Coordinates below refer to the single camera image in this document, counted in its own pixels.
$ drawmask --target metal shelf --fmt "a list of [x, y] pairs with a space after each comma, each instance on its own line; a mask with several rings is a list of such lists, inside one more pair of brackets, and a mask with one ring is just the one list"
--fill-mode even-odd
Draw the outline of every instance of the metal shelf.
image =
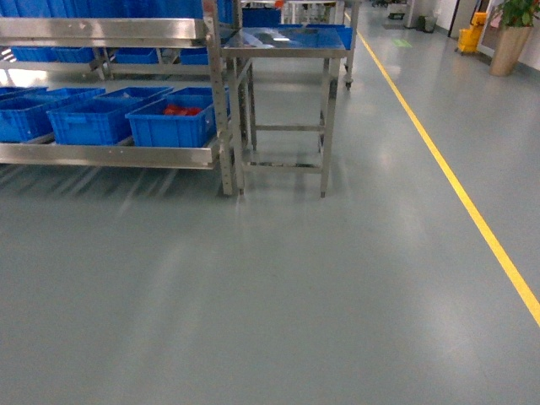
[[0, 19], [5, 46], [205, 46], [201, 19]]
[[[235, 26], [238, 26], [241, 19], [239, 1], [235, 0]], [[0, 143], [0, 163], [211, 170], [219, 162], [224, 194], [232, 195], [235, 167], [230, 154], [232, 132], [227, 117], [224, 66], [220, 49], [220, 33], [230, 30], [231, 26], [219, 22], [216, 0], [201, 0], [201, 3], [204, 19], [0, 18], [0, 43], [3, 46], [93, 48], [179, 49], [206, 46], [210, 64], [205, 67], [205, 73], [210, 76], [218, 127], [218, 136], [207, 145], [203, 148], [139, 148], [127, 143], [116, 146], [67, 146], [55, 144], [53, 136], [48, 136], [31, 143]], [[8, 63], [10, 67], [14, 67], [14, 63]], [[122, 70], [119, 66], [112, 66], [112, 70]], [[149, 66], [155, 68], [155, 65], [144, 65], [144, 68], [148, 69]], [[129, 73], [134, 73], [133, 65], [126, 67]], [[182, 65], [163, 65], [161, 68], [181, 68], [184, 74], [195, 70], [200, 73], [201, 70], [201, 67]]]
[[108, 50], [106, 54], [107, 66], [114, 77], [115, 73], [124, 74], [170, 74], [170, 75], [190, 75], [190, 76], [208, 76], [210, 74], [209, 65], [182, 65], [179, 63], [179, 50], [171, 50], [169, 55], [164, 54], [160, 48], [156, 49], [158, 54], [158, 63], [136, 64], [136, 63], [116, 63], [114, 50]]
[[105, 80], [103, 70], [104, 57], [95, 58], [88, 63], [65, 63], [65, 62], [20, 62], [9, 48], [2, 49], [2, 59], [0, 59], [0, 70], [22, 69], [22, 70], [43, 70], [47, 72], [64, 73], [92, 73], [97, 72], [101, 80]]
[[116, 146], [58, 145], [53, 135], [29, 143], [0, 143], [0, 163], [4, 164], [211, 170], [218, 159], [217, 137], [202, 148], [140, 148], [133, 146], [132, 138]]

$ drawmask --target floor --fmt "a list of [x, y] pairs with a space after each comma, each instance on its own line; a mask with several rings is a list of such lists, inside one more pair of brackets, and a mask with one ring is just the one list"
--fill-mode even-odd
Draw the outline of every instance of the floor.
[[[540, 296], [540, 84], [384, 19], [361, 34]], [[258, 63], [260, 121], [316, 120], [317, 72]], [[0, 166], [0, 403], [540, 403], [538, 324], [361, 42], [336, 134], [324, 200], [314, 175], [227, 198], [217, 171]]]

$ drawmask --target wall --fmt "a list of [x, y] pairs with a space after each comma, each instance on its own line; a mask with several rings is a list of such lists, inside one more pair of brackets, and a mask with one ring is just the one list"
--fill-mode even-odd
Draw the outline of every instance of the wall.
[[440, 0], [439, 5], [435, 7], [435, 10], [440, 10], [437, 25], [445, 30], [450, 30], [456, 4], [457, 0]]
[[540, 70], [540, 21], [536, 21], [536, 26], [521, 54], [520, 62]]
[[456, 20], [454, 21], [454, 26], [452, 27], [452, 32], [450, 33], [451, 38], [459, 38], [459, 30], [469, 28], [475, 6], [476, 0], [460, 0]]

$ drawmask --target metal table leg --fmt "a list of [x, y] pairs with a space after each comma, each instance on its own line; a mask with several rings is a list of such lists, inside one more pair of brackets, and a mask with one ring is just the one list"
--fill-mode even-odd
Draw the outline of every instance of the metal table leg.
[[351, 25], [353, 29], [353, 40], [351, 41], [351, 49], [347, 55], [347, 61], [345, 62], [345, 85], [347, 90], [351, 90], [353, 83], [353, 65], [354, 65], [354, 50], [356, 49], [356, 29], [358, 28], [358, 16], [360, 11], [360, 2], [353, 2], [353, 8], [351, 9]]
[[328, 113], [328, 91], [330, 91], [330, 59], [325, 59], [322, 65], [322, 83], [321, 83], [321, 114], [320, 124], [321, 131], [319, 133], [319, 152], [322, 151], [324, 144], [324, 126]]
[[257, 151], [257, 119], [255, 116], [255, 92], [253, 90], [253, 64], [247, 71], [247, 94], [249, 97], [251, 146]]
[[238, 86], [238, 101], [240, 103], [240, 133], [242, 134], [242, 148], [245, 149], [248, 143], [247, 137], [247, 83], [240, 81]]
[[244, 193], [244, 170], [242, 168], [243, 134], [241, 131], [241, 116], [246, 112], [242, 109], [239, 87], [243, 87], [244, 80], [238, 80], [238, 58], [227, 59], [227, 81], [230, 92], [230, 130], [232, 131], [232, 142], [235, 151], [235, 173], [236, 185], [240, 195]]
[[328, 176], [330, 175], [330, 162], [332, 158], [332, 139], [334, 132], [334, 120], [336, 117], [336, 98], [338, 97], [339, 59], [330, 61], [328, 72], [327, 113], [325, 115], [324, 142], [322, 145], [322, 173], [321, 173], [321, 198], [327, 194]]

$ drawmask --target blue plastic crate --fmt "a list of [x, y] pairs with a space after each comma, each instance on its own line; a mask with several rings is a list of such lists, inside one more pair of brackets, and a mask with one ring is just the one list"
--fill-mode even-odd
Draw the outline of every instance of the blue plastic crate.
[[120, 98], [120, 99], [143, 99], [147, 102], [156, 101], [162, 98], [167, 93], [174, 90], [173, 87], [126, 87], [101, 95], [99, 98]]
[[[211, 87], [185, 87], [170, 93], [169, 95], [204, 95], [210, 97], [213, 102], [213, 92]], [[229, 88], [225, 88], [225, 98], [227, 99], [227, 116], [230, 115], [230, 92]]]
[[242, 22], [244, 27], [278, 27], [281, 12], [274, 8], [244, 8]]
[[350, 51], [351, 49], [351, 43], [353, 41], [353, 29], [346, 27], [342, 24], [308, 24], [308, 28], [334, 28], [337, 31], [337, 34], [339, 35], [339, 38], [341, 38], [341, 42], [343, 43], [343, 46], [345, 46], [345, 49]]
[[90, 63], [95, 59], [92, 48], [52, 48], [59, 62]]
[[180, 51], [182, 65], [208, 65], [207, 48], [187, 48]]
[[105, 89], [94, 88], [94, 87], [64, 87], [62, 89], [50, 90], [44, 93], [43, 95], [52, 95], [55, 97], [68, 97], [72, 102], [92, 99], [97, 95], [103, 95]]
[[55, 62], [57, 59], [49, 47], [12, 46], [11, 52], [19, 62]]
[[63, 0], [66, 4], [67, 17], [93, 19], [126, 18], [123, 3], [120, 0]]
[[[152, 12], [154, 13], [154, 15], [149, 17], [154, 18], [203, 18], [203, 7], [200, 0], [153, 0], [152, 2], [150, 2], [150, 6], [148, 9], [152, 9]], [[231, 24], [233, 21], [232, 9], [232, 0], [218, 0], [219, 21]]]
[[126, 114], [144, 105], [138, 99], [95, 98], [48, 111], [57, 143], [115, 145], [131, 135]]
[[154, 48], [120, 48], [115, 53], [117, 63], [153, 65], [158, 62]]
[[22, 95], [45, 93], [47, 87], [0, 87], [0, 100], [12, 99]]
[[52, 132], [46, 112], [74, 101], [65, 95], [30, 94], [0, 102], [0, 141], [27, 142]]
[[[196, 116], [166, 116], [168, 104], [199, 107]], [[172, 96], [135, 110], [126, 117], [132, 126], [135, 145], [159, 148], [201, 148], [215, 134], [212, 101], [201, 96]]]

